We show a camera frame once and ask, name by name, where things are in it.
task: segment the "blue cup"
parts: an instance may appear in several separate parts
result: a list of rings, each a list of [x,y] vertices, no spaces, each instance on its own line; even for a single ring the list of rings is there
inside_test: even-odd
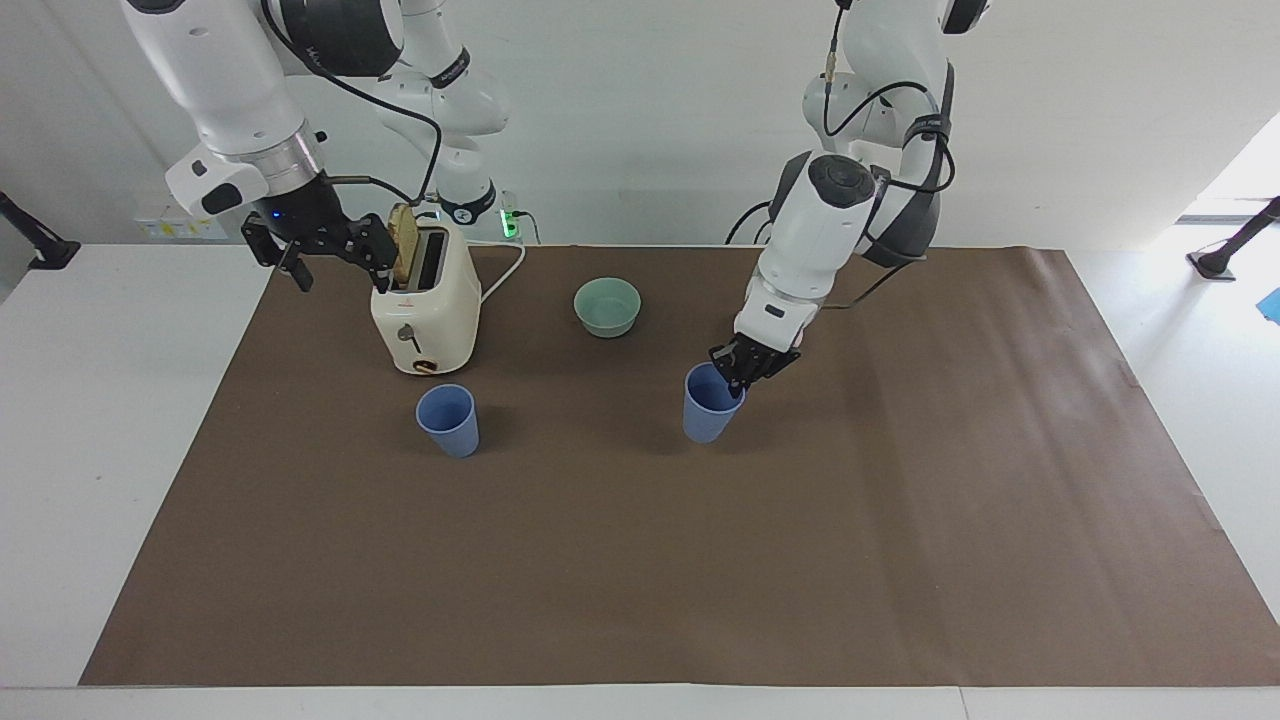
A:
[[[476,398],[462,386],[440,386],[417,401],[417,425],[449,457],[470,457],[480,447]]]
[[[746,391],[735,398],[716,365],[703,363],[685,375],[685,434],[696,443],[716,442],[744,402]]]

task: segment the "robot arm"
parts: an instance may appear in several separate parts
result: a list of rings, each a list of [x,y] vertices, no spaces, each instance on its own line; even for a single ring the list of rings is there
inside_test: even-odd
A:
[[[474,137],[502,132],[511,102],[506,87],[475,67],[445,5],[447,0],[402,1],[404,54],[392,74],[379,81],[376,92],[392,105],[435,118],[443,132],[435,173],[442,209],[468,238],[500,241],[512,229]],[[387,109],[378,115],[425,156],[435,154],[436,137],[421,123]]]
[[[317,141],[285,90],[280,61],[250,5],[243,0],[120,4],[147,59],[200,133],[200,145],[165,174],[179,204],[196,217],[252,205],[255,213],[242,232],[255,258],[291,274],[303,291],[312,278],[301,256],[335,255],[364,268],[385,292],[396,243],[378,215],[353,222],[343,214]],[[398,23],[387,22],[381,10],[372,27],[383,46],[398,42]],[[362,41],[361,47],[369,45]],[[352,54],[367,60],[367,53]]]
[[[783,170],[769,208],[773,237],[733,338],[710,351],[735,397],[800,357],[805,328],[852,255],[884,268],[924,259],[938,192],[950,184],[940,184],[942,174],[955,172],[947,150],[955,77],[941,38],[968,32],[986,0],[836,1],[849,12],[844,49],[858,74],[835,74],[832,58],[805,94],[824,152]],[[900,149],[897,173],[856,159],[860,143]]]

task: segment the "green bowl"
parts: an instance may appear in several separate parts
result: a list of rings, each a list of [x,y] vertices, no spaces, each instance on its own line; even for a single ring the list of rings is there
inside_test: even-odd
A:
[[[595,337],[622,337],[640,315],[640,292],[627,281],[598,278],[577,291],[573,310],[586,332]]]

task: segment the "brown paper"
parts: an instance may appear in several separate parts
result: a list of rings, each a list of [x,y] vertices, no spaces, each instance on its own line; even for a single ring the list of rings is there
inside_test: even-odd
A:
[[[509,255],[485,252],[494,278]],[[1268,685],[1280,629],[1065,255],[938,250],[751,391],[681,380],[755,254],[531,249],[444,457],[367,279],[273,279],[84,684]],[[837,297],[877,275],[861,264]],[[589,337],[573,292],[644,296]]]

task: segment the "plastic cup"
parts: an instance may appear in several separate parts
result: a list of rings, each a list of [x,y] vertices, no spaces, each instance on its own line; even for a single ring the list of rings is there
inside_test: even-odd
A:
[[[685,375],[685,434],[696,443],[716,442],[744,402],[746,391],[735,398],[716,365],[703,363]]]
[[[598,278],[577,291],[573,310],[586,332],[595,337],[622,337],[640,315],[640,292],[627,281]]]
[[[449,457],[470,457],[480,447],[476,398],[462,386],[440,386],[417,401],[417,425]]]

